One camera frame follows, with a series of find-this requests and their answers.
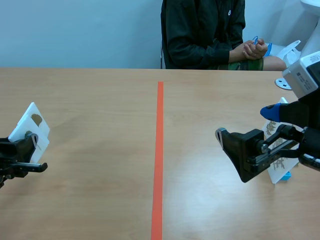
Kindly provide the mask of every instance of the dark jacket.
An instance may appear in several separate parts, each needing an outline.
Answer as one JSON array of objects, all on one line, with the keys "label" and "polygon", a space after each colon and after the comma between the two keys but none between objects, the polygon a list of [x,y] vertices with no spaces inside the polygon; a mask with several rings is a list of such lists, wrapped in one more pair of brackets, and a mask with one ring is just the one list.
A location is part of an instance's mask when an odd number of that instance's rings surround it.
[{"label": "dark jacket", "polygon": [[243,43],[245,0],[163,0],[161,26],[167,69],[228,64]]}]

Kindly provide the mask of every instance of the person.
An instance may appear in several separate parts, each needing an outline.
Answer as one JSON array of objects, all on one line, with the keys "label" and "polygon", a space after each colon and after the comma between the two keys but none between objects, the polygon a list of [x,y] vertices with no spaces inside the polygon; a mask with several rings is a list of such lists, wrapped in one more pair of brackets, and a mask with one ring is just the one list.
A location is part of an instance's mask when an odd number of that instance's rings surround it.
[{"label": "person", "polygon": [[167,69],[283,71],[268,46],[243,42],[245,0],[163,0],[161,30]]}]

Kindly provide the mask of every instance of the white card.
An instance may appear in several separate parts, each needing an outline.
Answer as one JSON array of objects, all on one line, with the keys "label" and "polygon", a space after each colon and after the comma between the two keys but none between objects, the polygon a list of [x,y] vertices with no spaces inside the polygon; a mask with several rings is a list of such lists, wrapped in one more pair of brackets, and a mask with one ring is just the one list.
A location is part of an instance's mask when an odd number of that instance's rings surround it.
[{"label": "white card", "polygon": [[16,128],[10,134],[8,139],[10,142],[15,142],[24,139],[25,136],[30,132],[33,134],[37,134],[38,136],[36,148],[30,160],[31,163],[37,163],[47,149],[49,140],[43,135],[42,131],[31,117],[29,117],[28,115],[23,117],[19,121],[18,126],[16,126]]},{"label": "white card", "polygon": [[31,118],[35,122],[35,124],[40,128],[42,134],[46,138],[48,138],[50,128],[46,123],[45,119],[42,117],[39,109],[37,108],[34,102],[32,102],[30,106],[27,108],[27,110],[25,111],[25,113],[23,114],[22,118],[20,119],[17,125],[19,125],[26,116]]},{"label": "white card", "polygon": [[[279,101],[279,103],[282,104],[287,104],[287,100],[282,97],[281,100]],[[264,131],[264,135],[266,138],[269,138],[271,135],[273,135],[276,131],[277,128],[281,125],[281,124],[285,124],[285,125],[291,125],[290,123],[286,123],[286,122],[274,122],[274,121],[269,121],[267,120],[262,128],[262,131]],[[294,126],[298,131],[302,131],[303,129],[298,127],[298,126]],[[275,141],[269,148],[273,149],[277,146],[279,146],[280,144],[282,144],[283,142],[285,142],[286,140],[283,138],[279,138],[277,141]],[[292,149],[297,149],[298,148],[298,144],[296,146],[294,146]],[[270,167],[268,168],[268,172],[271,178],[271,181],[273,184],[276,184],[280,179],[282,179],[282,177],[289,172],[295,165],[297,165],[297,163],[299,162],[298,158],[279,158],[278,160],[274,161]]]}]

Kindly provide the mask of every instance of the person's hand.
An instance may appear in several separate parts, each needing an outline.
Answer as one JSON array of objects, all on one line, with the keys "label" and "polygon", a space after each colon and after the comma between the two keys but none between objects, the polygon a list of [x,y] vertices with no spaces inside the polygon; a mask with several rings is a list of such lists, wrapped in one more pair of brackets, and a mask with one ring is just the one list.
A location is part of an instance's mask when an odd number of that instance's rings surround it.
[{"label": "person's hand", "polygon": [[249,44],[252,45],[253,43],[254,41],[251,40],[246,41],[237,46],[235,49],[231,50],[229,55],[229,63],[235,63],[246,60],[247,58],[243,53],[245,51],[245,46]]},{"label": "person's hand", "polygon": [[263,58],[267,51],[268,46],[265,44],[265,41],[260,38],[258,39],[256,45],[252,43],[246,43],[242,53],[248,60],[257,60]]}]

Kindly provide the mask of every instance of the table surface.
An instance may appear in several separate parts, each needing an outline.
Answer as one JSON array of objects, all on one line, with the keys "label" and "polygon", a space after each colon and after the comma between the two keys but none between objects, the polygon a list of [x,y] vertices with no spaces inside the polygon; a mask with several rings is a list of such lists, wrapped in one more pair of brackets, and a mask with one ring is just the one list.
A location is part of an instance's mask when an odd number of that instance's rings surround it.
[{"label": "table surface", "polygon": [[1,136],[31,102],[51,128],[43,173],[5,182],[1,240],[149,240],[164,81],[164,240],[318,240],[320,174],[242,183],[215,130],[261,128],[279,72],[0,68]]}]

